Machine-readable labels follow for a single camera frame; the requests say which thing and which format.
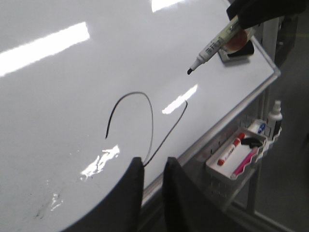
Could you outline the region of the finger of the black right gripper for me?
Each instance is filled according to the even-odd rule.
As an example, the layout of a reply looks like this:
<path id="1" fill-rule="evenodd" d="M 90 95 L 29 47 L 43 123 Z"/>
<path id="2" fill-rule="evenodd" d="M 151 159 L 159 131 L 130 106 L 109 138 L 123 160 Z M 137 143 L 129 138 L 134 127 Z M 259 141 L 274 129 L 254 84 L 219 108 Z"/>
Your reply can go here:
<path id="1" fill-rule="evenodd" d="M 305 8 L 304 0 L 236 0 L 226 13 L 229 19 L 237 16 L 240 27 L 247 29 L 277 17 L 302 13 Z"/>

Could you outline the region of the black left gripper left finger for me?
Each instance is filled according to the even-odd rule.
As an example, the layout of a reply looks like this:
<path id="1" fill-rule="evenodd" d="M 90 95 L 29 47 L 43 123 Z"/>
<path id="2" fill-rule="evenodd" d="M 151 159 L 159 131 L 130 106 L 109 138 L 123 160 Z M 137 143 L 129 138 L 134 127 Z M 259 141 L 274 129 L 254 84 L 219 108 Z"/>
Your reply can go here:
<path id="1" fill-rule="evenodd" d="M 65 232 L 136 232 L 143 197 L 144 166 L 134 157 L 119 182 L 89 213 Z"/>

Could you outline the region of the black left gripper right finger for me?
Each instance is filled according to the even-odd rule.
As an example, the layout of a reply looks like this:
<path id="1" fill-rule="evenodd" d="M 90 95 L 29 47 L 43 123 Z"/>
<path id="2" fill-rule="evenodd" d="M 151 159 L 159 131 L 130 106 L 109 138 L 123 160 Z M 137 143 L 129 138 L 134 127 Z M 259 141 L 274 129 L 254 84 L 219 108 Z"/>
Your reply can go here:
<path id="1" fill-rule="evenodd" d="M 217 208 L 169 157 L 163 176 L 164 216 L 169 232 L 242 232 L 244 227 Z"/>

